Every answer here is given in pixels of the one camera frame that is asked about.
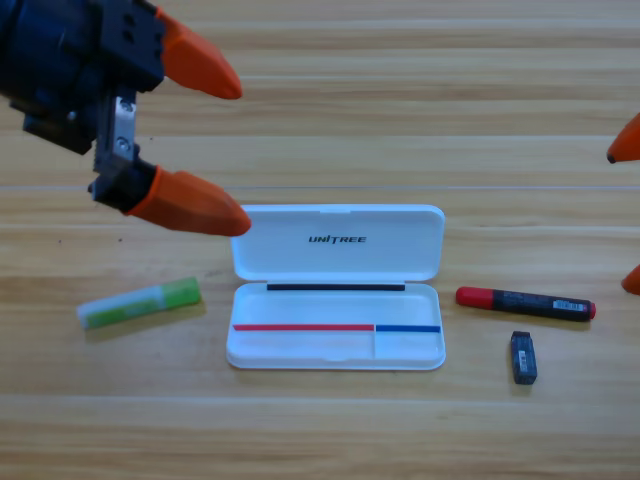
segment marker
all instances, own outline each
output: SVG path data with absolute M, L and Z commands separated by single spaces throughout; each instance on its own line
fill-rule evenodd
M 609 163 L 640 160 L 640 114 L 618 134 L 607 151 Z
M 588 322 L 596 316 L 596 305 L 588 300 L 489 288 L 460 287 L 456 292 L 456 302 L 467 307 L 559 318 L 574 322 Z
M 198 281 L 192 277 L 85 303 L 76 313 L 82 326 L 89 329 L 199 301 Z

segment open white case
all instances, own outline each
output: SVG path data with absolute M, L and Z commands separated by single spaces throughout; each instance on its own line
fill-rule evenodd
M 239 368 L 431 370 L 445 216 L 430 205 L 256 205 L 231 240 L 227 359 Z

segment red stripe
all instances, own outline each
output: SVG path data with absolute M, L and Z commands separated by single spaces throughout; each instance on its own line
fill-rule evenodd
M 234 330 L 238 332 L 373 332 L 373 325 L 354 324 L 354 325 L 332 325 L 332 324 L 240 324 L 234 325 Z

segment green glue stick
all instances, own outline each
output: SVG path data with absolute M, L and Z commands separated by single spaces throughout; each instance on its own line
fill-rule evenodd
M 85 303 L 77 308 L 77 314 L 82 326 L 90 329 L 199 301 L 198 280 L 192 277 Z

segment robotic hand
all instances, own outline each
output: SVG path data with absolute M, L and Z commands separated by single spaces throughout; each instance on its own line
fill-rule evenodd
M 136 94 L 165 75 L 242 95 L 215 46 L 146 0 L 0 0 L 0 93 L 26 132 L 79 154 L 96 140 L 95 201 L 171 230 L 242 235 L 250 220 L 224 190 L 139 156 Z

